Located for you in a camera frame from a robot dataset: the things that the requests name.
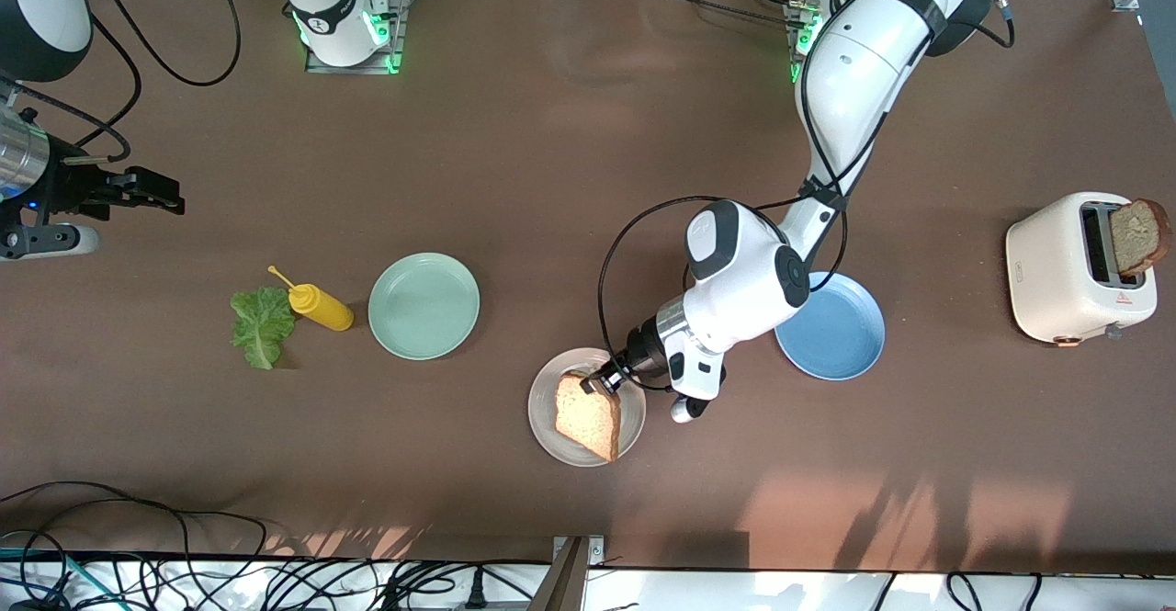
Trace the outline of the brown bread slice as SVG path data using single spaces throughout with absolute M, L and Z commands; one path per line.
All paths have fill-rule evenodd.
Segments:
M 583 376 L 563 372 L 556 385 L 556 431 L 613 463 L 620 456 L 621 401 L 609 392 L 584 392 Z
M 1136 199 L 1110 213 L 1114 263 L 1120 277 L 1143 275 L 1164 258 L 1172 246 L 1165 209 L 1151 199 Z

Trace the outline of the green lettuce leaf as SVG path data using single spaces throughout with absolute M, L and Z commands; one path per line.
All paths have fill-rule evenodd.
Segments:
M 230 307 L 235 313 L 230 344 L 243 352 L 252 368 L 275 368 L 295 327 L 288 294 L 262 286 L 256 291 L 232 294 Z

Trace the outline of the yellow mustard squeeze bottle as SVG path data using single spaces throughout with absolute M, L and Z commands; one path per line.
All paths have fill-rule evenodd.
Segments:
M 350 307 L 345 306 L 343 302 L 333 297 L 332 294 L 325 293 L 319 286 L 308 283 L 295 284 L 288 277 L 285 277 L 281 271 L 278 271 L 275 266 L 269 266 L 267 271 L 287 286 L 290 309 L 298 313 L 298 315 L 302 315 L 303 318 L 310 318 L 312 322 L 335 333 L 345 333 L 354 325 L 356 316 Z

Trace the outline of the beige plate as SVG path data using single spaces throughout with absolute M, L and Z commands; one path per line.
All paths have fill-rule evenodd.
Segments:
M 532 432 L 537 443 L 563 464 L 595 468 L 609 463 L 601 455 L 593 452 L 592 448 L 575 442 L 572 436 L 559 432 L 556 428 L 559 407 L 556 382 L 564 374 L 587 376 L 588 372 L 594 372 L 604 364 L 604 350 L 597 350 L 597 348 L 577 348 L 577 350 L 560 352 L 537 372 L 537 377 L 532 384 L 528 396 L 528 419 Z M 636 389 L 629 382 L 623 382 L 617 391 L 617 398 L 620 414 L 615 425 L 617 454 L 621 457 L 636 444 L 636 439 L 641 435 L 646 418 L 646 401 L 642 390 Z

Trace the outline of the blue plate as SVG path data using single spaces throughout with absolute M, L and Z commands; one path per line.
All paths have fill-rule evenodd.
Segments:
M 775 340 L 799 371 L 816 380 L 846 381 L 866 374 L 886 347 L 886 317 L 871 293 L 856 280 L 811 271 L 822 288 L 789 321 L 775 327 Z

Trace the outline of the pale green plate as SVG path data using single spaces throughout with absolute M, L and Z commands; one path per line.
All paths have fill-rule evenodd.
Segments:
M 410 361 L 437 360 L 475 329 L 481 293 L 473 273 L 450 255 L 407 255 L 377 277 L 367 325 L 385 351 Z

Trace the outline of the white toaster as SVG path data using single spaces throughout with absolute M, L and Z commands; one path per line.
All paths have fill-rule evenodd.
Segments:
M 1117 338 L 1158 309 L 1155 273 L 1123 277 L 1114 260 L 1112 213 L 1125 204 L 1118 194 L 1077 192 L 1009 227 L 1007 276 L 1022 333 L 1075 347 Z

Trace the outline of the aluminium table edge post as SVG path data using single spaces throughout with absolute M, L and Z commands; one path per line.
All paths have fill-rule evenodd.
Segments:
M 557 536 L 554 558 L 526 611 L 582 611 L 589 570 L 604 560 L 604 536 Z

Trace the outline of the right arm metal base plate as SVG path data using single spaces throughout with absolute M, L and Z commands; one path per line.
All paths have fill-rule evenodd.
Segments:
M 306 74 L 395 75 L 405 55 L 412 0 L 356 0 L 326 34 L 323 16 L 298 14 Z

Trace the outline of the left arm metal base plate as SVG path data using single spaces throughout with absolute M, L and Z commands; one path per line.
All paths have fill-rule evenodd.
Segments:
M 790 49 L 790 79 L 797 83 L 806 67 L 811 46 L 818 40 L 820 31 L 826 25 L 829 14 L 827 0 L 789 0 L 783 6 Z

